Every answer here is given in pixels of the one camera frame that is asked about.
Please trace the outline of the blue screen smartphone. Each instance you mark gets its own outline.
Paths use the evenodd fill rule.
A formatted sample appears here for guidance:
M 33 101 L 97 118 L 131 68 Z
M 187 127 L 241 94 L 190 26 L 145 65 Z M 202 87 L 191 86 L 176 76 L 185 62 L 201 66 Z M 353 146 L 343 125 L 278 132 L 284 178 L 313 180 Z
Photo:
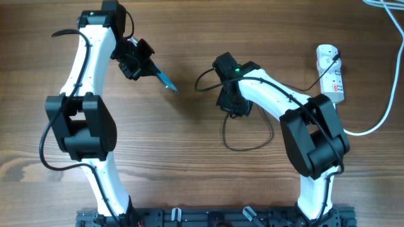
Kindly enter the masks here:
M 178 93 L 179 90 L 177 87 L 174 85 L 173 82 L 162 72 L 160 71 L 157 73 L 157 78 L 160 80 L 160 82 L 164 85 L 164 87 L 174 93 Z

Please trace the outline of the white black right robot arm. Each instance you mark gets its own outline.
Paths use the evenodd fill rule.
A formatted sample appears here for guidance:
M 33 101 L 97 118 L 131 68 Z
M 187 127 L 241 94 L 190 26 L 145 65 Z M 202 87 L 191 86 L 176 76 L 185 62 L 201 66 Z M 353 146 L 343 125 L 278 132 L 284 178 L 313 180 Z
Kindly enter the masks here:
M 297 208 L 312 226 L 330 213 L 333 179 L 344 170 L 350 145 L 331 100 L 296 93 L 271 78 L 260 65 L 239 64 L 228 52 L 212 69 L 221 89 L 217 105 L 231 118 L 248 116 L 254 104 L 280 123 L 288 159 L 300 174 Z

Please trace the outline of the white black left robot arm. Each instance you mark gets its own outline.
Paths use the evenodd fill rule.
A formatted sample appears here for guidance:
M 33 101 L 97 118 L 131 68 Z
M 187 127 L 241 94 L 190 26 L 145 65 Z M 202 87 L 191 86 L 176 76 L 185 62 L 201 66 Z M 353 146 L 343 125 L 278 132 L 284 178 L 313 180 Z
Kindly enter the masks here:
M 118 1 L 104 1 L 99 10 L 82 12 L 75 29 L 56 36 L 77 35 L 78 50 L 60 94 L 48 96 L 46 132 L 53 132 L 59 149 L 81 168 L 97 200 L 94 211 L 84 212 L 78 226 L 143 226 L 124 189 L 114 161 L 117 127 L 102 95 L 108 64 L 115 60 L 130 80 L 154 76 L 171 91 L 175 85 L 152 61 L 154 53 L 143 39 L 125 35 L 133 21 Z

